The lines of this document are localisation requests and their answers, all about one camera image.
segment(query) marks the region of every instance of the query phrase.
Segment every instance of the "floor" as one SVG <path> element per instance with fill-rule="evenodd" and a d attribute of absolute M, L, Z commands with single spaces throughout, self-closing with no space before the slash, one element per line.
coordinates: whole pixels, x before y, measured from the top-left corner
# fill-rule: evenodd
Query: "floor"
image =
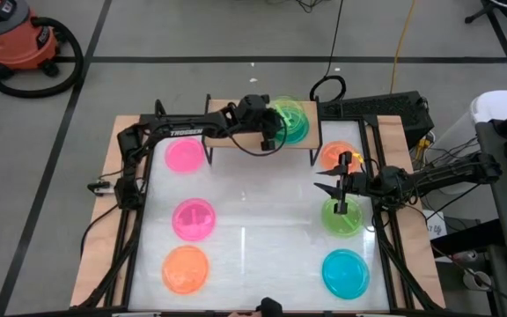
<path fill-rule="evenodd" d="M 68 307 L 94 201 L 85 185 L 101 171 L 116 115 L 149 113 L 156 98 L 169 113 L 199 113 L 207 92 L 307 98 L 326 71 L 339 7 L 324 1 L 306 14 L 276 0 L 27 2 L 68 26 L 91 63 L 73 91 L 44 100 L 0 94 L 0 315 Z M 348 98 L 388 93 L 410 3 L 345 0 L 332 72 L 346 78 Z M 507 20 L 497 12 L 499 22 L 465 25 L 480 8 L 478 0 L 421 0 L 409 25 L 395 91 L 428 98 L 438 135 L 474 97 L 507 89 Z M 50 83 L 34 74 L 10 82 L 38 84 Z M 323 86 L 320 97 L 336 89 Z M 479 199 L 487 191 L 446 214 L 496 217 L 493 204 Z"/>

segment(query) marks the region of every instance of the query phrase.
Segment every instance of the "wooden table frame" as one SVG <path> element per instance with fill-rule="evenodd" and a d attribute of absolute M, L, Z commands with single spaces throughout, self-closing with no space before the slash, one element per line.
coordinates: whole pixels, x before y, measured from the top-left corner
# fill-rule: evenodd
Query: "wooden table frame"
<path fill-rule="evenodd" d="M 378 157 L 376 147 L 371 145 L 374 145 L 377 140 L 381 140 L 386 163 L 388 165 L 402 167 L 409 172 L 412 171 L 412 164 L 408 155 L 406 138 L 404 136 L 400 117 L 379 116 L 377 118 L 378 128 L 376 130 L 379 131 L 380 138 L 376 138 L 372 133 L 371 127 L 367 127 L 371 157 L 375 159 Z M 138 120 L 138 115 L 118 116 L 116 118 L 103 173 L 111 173 L 121 168 L 121 154 L 116 135 L 131 124 L 138 122 Z M 115 203 L 116 201 L 113 195 L 98 197 L 93 209 L 92 220 L 100 216 Z M 420 210 L 420 203 L 418 202 L 415 207 Z M 131 224 L 134 223 L 134 213 L 125 214 L 124 216 L 124 221 L 129 223 L 129 228 L 131 229 Z M 430 238 L 423 222 L 423 216 L 416 210 L 403 208 L 397 212 L 396 220 L 400 231 L 399 239 L 403 246 L 403 255 L 406 259 L 408 269 L 430 297 L 440 306 L 445 306 L 437 276 L 436 265 L 430 249 Z M 76 285 L 72 294 L 71 304 L 73 306 L 78 305 L 91 294 L 101 278 L 110 268 L 113 260 L 115 241 L 121 222 L 121 213 L 114 212 L 109 217 L 104 218 L 99 225 L 96 225 L 95 228 L 89 232 L 85 242 L 85 251 L 79 266 Z M 125 237 L 129 236 L 130 229 L 128 229 Z M 396 232 L 390 232 L 388 230 L 389 238 L 392 238 L 393 233 Z M 109 299 L 113 306 L 118 306 L 122 303 L 121 292 L 118 290 L 122 290 L 122 287 L 125 285 L 127 276 L 126 266 L 127 264 L 125 263 L 123 269 L 121 269 L 116 278 L 115 289 L 117 292 Z M 390 271 L 393 279 L 393 290 L 396 301 L 395 307 L 405 308 L 407 307 L 408 300 L 405 300 L 405 290 L 402 286 L 403 283 L 400 280 L 400 275 L 392 264 Z"/>

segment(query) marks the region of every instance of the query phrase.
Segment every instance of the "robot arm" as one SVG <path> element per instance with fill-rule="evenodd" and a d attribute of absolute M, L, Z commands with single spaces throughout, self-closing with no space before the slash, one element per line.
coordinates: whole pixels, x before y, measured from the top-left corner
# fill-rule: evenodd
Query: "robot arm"
<path fill-rule="evenodd" d="M 283 118 L 271 108 L 268 95 L 247 95 L 236 106 L 229 103 L 219 111 L 204 115 L 166 115 L 157 101 L 158 117 L 135 124 L 117 135 L 122 155 L 122 176 L 114 186 L 119 208 L 134 210 L 143 203 L 136 185 L 136 168 L 140 161 L 153 151 L 154 146 L 168 137 L 208 136 L 224 138 L 239 133 L 261 132 L 261 149 L 275 149 L 273 139 L 284 124 Z"/>
<path fill-rule="evenodd" d="M 399 209 L 411 197 L 424 196 L 434 189 L 463 181 L 490 184 L 498 181 L 502 174 L 500 165 L 494 158 L 482 153 L 470 154 L 450 164 L 418 173 L 407 173 L 396 166 L 385 166 L 373 179 L 369 178 L 367 173 L 349 173 L 350 162 L 351 153 L 344 152 L 340 155 L 338 166 L 330 171 L 321 172 L 325 175 L 340 176 L 335 187 L 314 183 L 339 201 L 334 209 L 338 214 L 347 213 L 346 194 L 368 196 L 377 199 L 387 208 Z"/>

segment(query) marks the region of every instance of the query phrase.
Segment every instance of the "pink bowl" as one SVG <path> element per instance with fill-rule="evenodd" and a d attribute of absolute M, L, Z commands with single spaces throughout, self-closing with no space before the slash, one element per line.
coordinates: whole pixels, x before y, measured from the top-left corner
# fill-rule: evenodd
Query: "pink bowl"
<path fill-rule="evenodd" d="M 204 150 L 192 137 L 171 142 L 165 150 L 165 163 L 176 173 L 192 173 L 204 163 Z"/>
<path fill-rule="evenodd" d="M 205 239 L 214 229 L 217 215 L 212 206 L 201 198 L 187 199 L 175 209 L 172 226 L 185 241 Z"/>

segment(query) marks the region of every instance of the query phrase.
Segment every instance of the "shop vacuum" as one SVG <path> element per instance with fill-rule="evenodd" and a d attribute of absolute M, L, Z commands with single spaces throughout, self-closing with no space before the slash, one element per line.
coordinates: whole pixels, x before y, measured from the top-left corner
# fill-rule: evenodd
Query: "shop vacuum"
<path fill-rule="evenodd" d="M 24 91 L 3 83 L 17 71 L 42 70 L 49 77 L 60 73 L 55 58 L 60 45 L 69 42 L 75 66 L 60 84 Z M 34 15 L 25 0 L 0 0 L 0 92 L 20 98 L 42 98 L 64 92 L 80 78 L 84 56 L 76 37 L 62 23 Z"/>

